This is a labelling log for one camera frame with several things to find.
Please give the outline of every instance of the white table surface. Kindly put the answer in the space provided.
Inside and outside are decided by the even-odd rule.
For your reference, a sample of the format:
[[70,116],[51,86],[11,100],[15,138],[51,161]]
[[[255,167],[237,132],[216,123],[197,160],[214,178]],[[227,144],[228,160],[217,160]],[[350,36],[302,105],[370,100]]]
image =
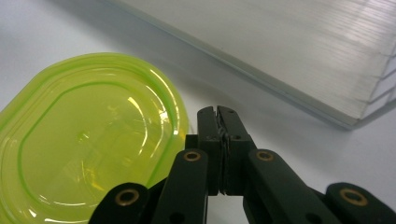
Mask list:
[[[396,110],[355,131],[317,119],[240,72],[106,1],[13,0],[0,5],[0,109],[45,67],[80,54],[122,52],[162,70],[196,112],[236,110],[256,145],[277,152],[311,188],[371,191],[396,210]],[[207,223],[248,223],[240,197],[210,197]]]

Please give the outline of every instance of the white surface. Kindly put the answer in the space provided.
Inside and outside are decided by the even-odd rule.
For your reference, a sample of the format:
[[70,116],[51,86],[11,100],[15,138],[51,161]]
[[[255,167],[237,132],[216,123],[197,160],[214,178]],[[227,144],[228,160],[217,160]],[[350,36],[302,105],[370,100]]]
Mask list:
[[352,126],[375,110],[367,105],[396,47],[393,1],[113,1]]
[[[396,210],[396,110],[353,132],[314,118],[240,72],[102,1],[3,1],[0,109],[45,67],[79,54],[116,51],[162,70],[177,86],[196,132],[196,112],[235,109],[256,145],[276,151],[324,192],[346,181]],[[207,223],[247,223],[241,198],[209,199]]]

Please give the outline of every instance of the plastic container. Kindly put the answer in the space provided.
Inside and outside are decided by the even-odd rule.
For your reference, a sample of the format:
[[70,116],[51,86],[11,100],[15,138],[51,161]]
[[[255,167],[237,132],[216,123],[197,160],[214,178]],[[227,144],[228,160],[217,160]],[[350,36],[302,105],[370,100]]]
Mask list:
[[187,130],[151,64],[117,53],[56,63],[0,113],[0,223],[86,223],[118,184],[165,178]]

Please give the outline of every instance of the yellow-green plastic lid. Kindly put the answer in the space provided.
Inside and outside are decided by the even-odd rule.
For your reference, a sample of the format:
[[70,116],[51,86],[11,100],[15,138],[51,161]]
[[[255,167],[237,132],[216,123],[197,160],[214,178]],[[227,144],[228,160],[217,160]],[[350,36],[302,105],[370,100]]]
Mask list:
[[56,63],[0,113],[0,223],[87,223],[117,185],[164,179],[187,131],[151,64],[117,53]]

